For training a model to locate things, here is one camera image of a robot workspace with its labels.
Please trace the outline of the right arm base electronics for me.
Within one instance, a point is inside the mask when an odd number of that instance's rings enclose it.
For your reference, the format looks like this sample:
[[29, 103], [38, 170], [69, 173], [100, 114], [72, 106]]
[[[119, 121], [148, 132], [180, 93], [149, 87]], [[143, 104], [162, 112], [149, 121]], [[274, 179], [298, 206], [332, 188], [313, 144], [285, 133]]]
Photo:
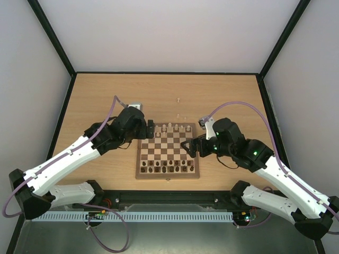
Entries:
[[259, 211], [257, 206], [251, 206], [244, 210], [233, 212], [233, 225], [238, 229], [248, 229], [257, 227]]

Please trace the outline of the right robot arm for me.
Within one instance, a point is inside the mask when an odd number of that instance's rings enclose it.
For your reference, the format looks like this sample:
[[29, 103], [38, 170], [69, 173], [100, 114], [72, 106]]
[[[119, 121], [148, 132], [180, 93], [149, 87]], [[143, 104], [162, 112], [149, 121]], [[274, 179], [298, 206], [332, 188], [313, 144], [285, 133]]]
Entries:
[[238, 181], [230, 191], [230, 200], [237, 207], [255, 206], [278, 215], [304, 236], [319, 240], [330, 234], [333, 217], [338, 215], [338, 197], [328, 197], [295, 175], [267, 145], [246, 139], [238, 125], [228, 118], [199, 121], [205, 134], [181, 142], [192, 157], [215, 154], [226, 156], [237, 166], [269, 181], [284, 195], [260, 190], [245, 181]]

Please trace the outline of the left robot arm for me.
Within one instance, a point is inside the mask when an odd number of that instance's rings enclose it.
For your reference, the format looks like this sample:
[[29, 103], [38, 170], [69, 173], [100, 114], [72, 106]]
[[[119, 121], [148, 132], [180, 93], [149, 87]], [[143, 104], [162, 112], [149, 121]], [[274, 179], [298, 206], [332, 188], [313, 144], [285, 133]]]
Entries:
[[12, 196], [21, 208], [19, 214], [35, 219], [56, 206], [99, 203], [103, 190], [94, 180], [78, 185], [58, 186], [57, 183], [83, 164], [110, 150], [121, 148], [132, 140], [154, 137], [154, 122], [146, 120], [134, 106], [125, 107], [118, 116], [108, 116], [91, 125], [72, 145], [39, 166], [9, 174]]

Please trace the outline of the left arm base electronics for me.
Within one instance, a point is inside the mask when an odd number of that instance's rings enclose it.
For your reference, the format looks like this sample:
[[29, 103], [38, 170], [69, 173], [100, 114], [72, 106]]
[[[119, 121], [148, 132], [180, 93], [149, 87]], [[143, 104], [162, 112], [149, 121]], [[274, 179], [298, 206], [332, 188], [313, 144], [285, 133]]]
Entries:
[[104, 198], [101, 202], [100, 205], [104, 208], [93, 208], [91, 207], [92, 210], [88, 210], [87, 214], [85, 215], [85, 225], [89, 227], [97, 227], [99, 226], [104, 218], [109, 215], [108, 208], [112, 207], [112, 202], [109, 198]]

